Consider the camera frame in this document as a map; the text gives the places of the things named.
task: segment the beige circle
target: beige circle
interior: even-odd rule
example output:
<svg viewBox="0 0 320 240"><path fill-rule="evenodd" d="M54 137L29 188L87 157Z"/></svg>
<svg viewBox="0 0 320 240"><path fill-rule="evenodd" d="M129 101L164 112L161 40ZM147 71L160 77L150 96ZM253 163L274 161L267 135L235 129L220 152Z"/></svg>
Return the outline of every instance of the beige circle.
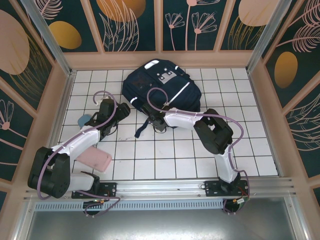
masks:
<svg viewBox="0 0 320 240"><path fill-rule="evenodd" d="M29 62L29 41L24 28L10 14L0 10L0 69L21 74Z"/></svg>
<svg viewBox="0 0 320 240"><path fill-rule="evenodd" d="M117 21L123 22L123 18L126 15L125 8L123 7L123 3L129 9L131 9L136 18L139 18L146 9L146 0L96 0L101 11L106 15L108 18ZM117 18L117 9L114 5L118 5L120 9L120 13L122 17Z"/></svg>
<svg viewBox="0 0 320 240"><path fill-rule="evenodd" d="M279 0L241 0L239 18L247 26L259 27L269 22Z"/></svg>
<svg viewBox="0 0 320 240"><path fill-rule="evenodd" d="M275 63L274 80L282 89L287 88L295 79L298 70L298 60L296 56L289 52L283 52Z"/></svg>
<svg viewBox="0 0 320 240"><path fill-rule="evenodd" d="M78 30L65 21L55 21L49 25L56 42L65 49L76 49L81 43L81 36Z"/></svg>

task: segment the backpack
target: backpack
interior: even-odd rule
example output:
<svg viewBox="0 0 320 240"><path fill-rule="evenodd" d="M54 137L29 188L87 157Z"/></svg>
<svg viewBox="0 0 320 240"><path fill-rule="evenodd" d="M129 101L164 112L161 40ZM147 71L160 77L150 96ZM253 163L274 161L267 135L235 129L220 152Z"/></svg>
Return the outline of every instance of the backpack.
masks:
<svg viewBox="0 0 320 240"><path fill-rule="evenodd" d="M201 92L190 75L169 60L153 59L142 65L123 81L122 95L140 112L147 103L147 93L152 88L163 89L168 96L169 106L179 110L200 112ZM163 106L166 97L163 92L154 90L149 99L157 106ZM148 121L137 130L138 138Z"/></svg>

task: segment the pink case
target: pink case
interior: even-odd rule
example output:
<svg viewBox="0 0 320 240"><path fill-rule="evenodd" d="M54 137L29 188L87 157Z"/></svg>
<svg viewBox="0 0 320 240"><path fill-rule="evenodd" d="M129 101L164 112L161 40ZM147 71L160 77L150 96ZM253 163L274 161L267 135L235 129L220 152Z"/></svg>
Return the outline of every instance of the pink case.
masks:
<svg viewBox="0 0 320 240"><path fill-rule="evenodd" d="M94 170L104 173L109 166L112 156L93 146L87 148L76 160Z"/></svg>

